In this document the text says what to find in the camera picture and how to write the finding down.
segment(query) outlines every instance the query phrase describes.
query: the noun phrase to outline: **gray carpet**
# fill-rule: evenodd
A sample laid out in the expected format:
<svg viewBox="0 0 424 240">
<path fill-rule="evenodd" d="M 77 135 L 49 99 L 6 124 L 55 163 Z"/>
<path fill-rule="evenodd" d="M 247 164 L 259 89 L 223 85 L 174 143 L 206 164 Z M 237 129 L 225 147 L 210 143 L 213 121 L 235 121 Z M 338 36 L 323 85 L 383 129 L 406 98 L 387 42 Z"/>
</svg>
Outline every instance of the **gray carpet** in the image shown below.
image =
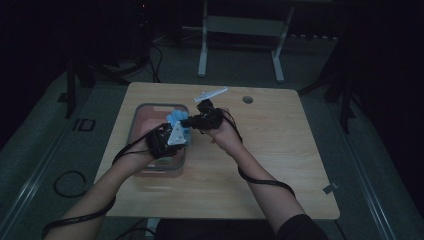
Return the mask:
<svg viewBox="0 0 424 240">
<path fill-rule="evenodd" d="M 158 44 L 163 52 L 159 77 L 164 84 L 300 89 L 318 77 L 335 44 L 327 40 L 290 38 L 281 57 L 286 82 L 279 84 L 275 82 L 269 52 L 222 49 L 219 46 L 212 46 L 209 50 L 206 77 L 198 78 L 199 46 L 195 44 L 196 39 L 191 40 L 180 46 Z M 157 63 L 158 51 L 152 50 L 151 56 Z M 128 78 L 144 82 L 151 79 L 147 69 Z M 92 91 L 79 88 L 77 110 L 72 119 L 65 120 L 65 105 L 56 102 L 64 86 L 62 76 L 52 84 L 0 153 L 0 216 L 4 218 L 27 178 L 45 158 L 45 153 L 55 149 L 45 178 L 25 211 L 16 219 L 10 239 L 39 238 L 46 223 L 59 218 L 75 203 L 76 199 L 65 199 L 54 193 L 52 185 L 60 174 L 79 170 L 88 182 L 93 182 L 126 90 L 102 81 Z M 353 163 L 356 156 L 365 167 L 396 239 L 423 239 L 423 220 L 409 199 L 372 124 L 352 104 L 356 118 L 350 119 L 351 133 L 346 140 L 337 123 L 339 103 L 326 103 L 322 97 L 324 91 L 325 88 L 317 89 L 301 100 L 330 182 L 340 186 L 335 196 L 341 217 L 337 221 L 322 220 L 317 223 L 330 239 L 392 239 L 382 236 L 375 223 L 369 200 L 358 181 L 360 176 Z M 94 130 L 72 131 L 78 118 L 95 120 Z M 81 184 L 78 177 L 68 176 L 60 186 L 68 193 L 77 193 Z M 99 239 L 114 239 L 139 220 L 107 218 Z"/>
</svg>

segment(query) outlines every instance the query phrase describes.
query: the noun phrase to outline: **light blue object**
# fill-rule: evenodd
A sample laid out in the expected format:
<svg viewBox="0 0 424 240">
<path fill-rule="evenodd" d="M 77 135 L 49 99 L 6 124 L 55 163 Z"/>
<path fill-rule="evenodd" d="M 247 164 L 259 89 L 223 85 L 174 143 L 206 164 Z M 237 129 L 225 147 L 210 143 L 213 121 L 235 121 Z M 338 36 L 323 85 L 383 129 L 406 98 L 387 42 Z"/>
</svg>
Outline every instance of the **light blue object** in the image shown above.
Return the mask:
<svg viewBox="0 0 424 240">
<path fill-rule="evenodd" d="M 171 114 L 166 116 L 166 120 L 171 124 L 172 127 L 175 126 L 177 121 L 181 121 L 184 119 L 188 119 L 188 112 L 181 110 L 173 110 Z M 187 141 L 186 145 L 188 145 L 191 141 L 190 128 L 183 128 L 184 139 Z"/>
</svg>

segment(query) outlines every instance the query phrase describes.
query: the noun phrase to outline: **hand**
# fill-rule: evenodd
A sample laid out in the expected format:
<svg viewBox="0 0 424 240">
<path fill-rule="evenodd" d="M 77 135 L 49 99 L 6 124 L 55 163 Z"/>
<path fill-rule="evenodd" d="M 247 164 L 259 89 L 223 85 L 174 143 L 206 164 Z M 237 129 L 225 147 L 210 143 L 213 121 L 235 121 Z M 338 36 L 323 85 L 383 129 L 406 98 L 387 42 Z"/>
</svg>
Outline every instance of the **hand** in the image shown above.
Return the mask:
<svg viewBox="0 0 424 240">
<path fill-rule="evenodd" d="M 222 109 L 224 116 L 231 120 L 232 118 L 228 109 Z M 205 133 L 213 138 L 212 143 L 218 144 L 222 150 L 232 157 L 238 151 L 244 149 L 243 143 L 241 142 L 237 132 L 226 119 L 222 121 L 221 126 L 218 129 L 210 129 L 205 131 Z"/>
</svg>

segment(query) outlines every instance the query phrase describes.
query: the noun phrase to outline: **white object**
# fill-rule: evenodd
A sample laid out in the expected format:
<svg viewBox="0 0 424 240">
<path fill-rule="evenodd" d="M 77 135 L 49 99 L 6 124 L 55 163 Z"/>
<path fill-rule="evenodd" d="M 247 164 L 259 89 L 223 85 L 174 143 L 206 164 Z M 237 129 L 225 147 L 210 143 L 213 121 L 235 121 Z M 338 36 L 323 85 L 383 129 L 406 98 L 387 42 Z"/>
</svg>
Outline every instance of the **white object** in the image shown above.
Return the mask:
<svg viewBox="0 0 424 240">
<path fill-rule="evenodd" d="M 277 82 L 284 82 L 280 53 L 283 48 L 284 40 L 287 37 L 293 12 L 294 7 L 291 6 L 285 21 L 216 16 L 208 14 L 208 0 L 203 0 L 202 48 L 200 51 L 197 75 L 199 77 L 206 76 L 208 32 L 224 32 L 278 37 L 278 45 L 275 50 L 271 52 L 271 57 Z"/>
<path fill-rule="evenodd" d="M 169 136 L 168 145 L 178 145 L 185 143 L 186 140 L 183 134 L 183 127 L 181 126 L 181 122 L 177 121 L 174 128 L 172 129 L 171 135 Z"/>
<path fill-rule="evenodd" d="M 194 102 L 200 102 L 200 101 L 209 99 L 209 98 L 214 97 L 218 94 L 221 94 L 221 93 L 223 93 L 227 90 L 228 90 L 228 87 L 224 87 L 223 89 L 219 89 L 219 90 L 215 90 L 215 91 L 211 91 L 211 92 L 202 92 L 202 94 L 200 96 L 194 98 Z"/>
</svg>

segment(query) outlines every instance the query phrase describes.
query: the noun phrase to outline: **wooden table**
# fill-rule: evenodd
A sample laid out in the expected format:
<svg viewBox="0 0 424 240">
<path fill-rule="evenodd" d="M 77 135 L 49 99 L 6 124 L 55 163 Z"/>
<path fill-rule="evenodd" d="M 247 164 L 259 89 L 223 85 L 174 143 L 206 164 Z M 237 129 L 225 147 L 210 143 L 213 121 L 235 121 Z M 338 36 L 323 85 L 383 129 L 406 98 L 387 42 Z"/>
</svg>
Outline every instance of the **wooden table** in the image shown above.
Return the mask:
<svg viewBox="0 0 424 240">
<path fill-rule="evenodd" d="M 183 104 L 190 115 L 199 112 L 194 97 L 221 86 L 132 83 L 97 172 L 111 166 L 125 145 L 137 106 L 143 103 Z M 244 96 L 253 103 L 242 101 Z M 333 193 L 300 99 L 293 90 L 229 87 L 213 97 L 215 107 L 228 107 L 245 146 L 278 180 L 289 184 L 313 219 L 337 219 Z M 192 130 L 184 172 L 177 178 L 130 177 L 121 187 L 109 216 L 207 219 L 262 219 L 235 162 L 210 137 Z"/>
</svg>

